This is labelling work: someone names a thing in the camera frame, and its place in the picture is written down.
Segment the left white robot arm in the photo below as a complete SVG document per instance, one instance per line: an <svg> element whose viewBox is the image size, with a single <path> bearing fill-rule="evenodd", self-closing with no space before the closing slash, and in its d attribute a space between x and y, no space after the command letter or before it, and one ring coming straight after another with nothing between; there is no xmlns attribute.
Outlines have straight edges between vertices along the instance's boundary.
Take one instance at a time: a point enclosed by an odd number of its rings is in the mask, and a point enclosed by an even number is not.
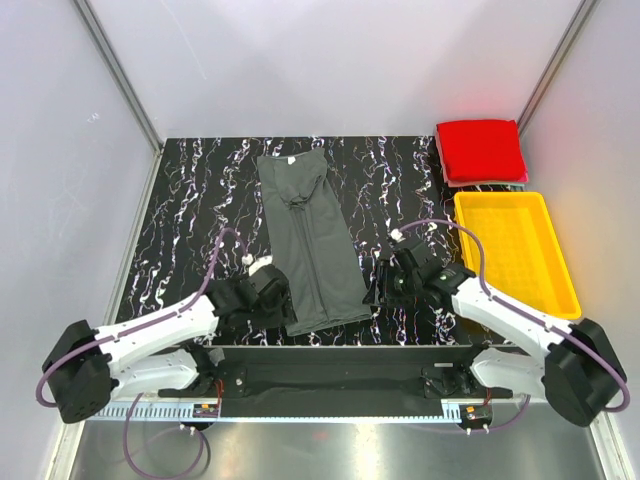
<svg viewBox="0 0 640 480"><path fill-rule="evenodd" d="M294 324L285 274L267 258L248 272L206 280L184 300L124 323L66 327L43 366L37 401L61 420L87 420L110 401L139 393L208 394L216 372L190 341L235 327Z"/></svg>

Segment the grey t-shirt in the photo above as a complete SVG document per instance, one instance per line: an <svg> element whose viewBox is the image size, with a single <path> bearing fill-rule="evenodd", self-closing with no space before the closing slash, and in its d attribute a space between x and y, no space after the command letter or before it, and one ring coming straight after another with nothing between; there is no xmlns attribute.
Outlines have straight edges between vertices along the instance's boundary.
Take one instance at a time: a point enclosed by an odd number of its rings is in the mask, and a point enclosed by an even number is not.
<svg viewBox="0 0 640 480"><path fill-rule="evenodd" d="M367 287L328 180L325 150L260 156L257 170L273 264L288 279L297 318L287 334L368 319Z"/></svg>

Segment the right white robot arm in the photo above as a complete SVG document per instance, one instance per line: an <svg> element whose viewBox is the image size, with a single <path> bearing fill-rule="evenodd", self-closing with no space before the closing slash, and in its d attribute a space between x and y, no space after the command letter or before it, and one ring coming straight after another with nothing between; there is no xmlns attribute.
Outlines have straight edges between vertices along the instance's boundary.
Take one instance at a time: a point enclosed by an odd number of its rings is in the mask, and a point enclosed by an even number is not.
<svg viewBox="0 0 640 480"><path fill-rule="evenodd" d="M600 324L544 314L489 285L460 263L433 257L416 238L393 243L374 261L364 303L405 308L417 302L472 320L517 347L508 353L480 347L454 371L466 396L486 388L544 399L568 422L586 427L620 396L630 403L627 377Z"/></svg>

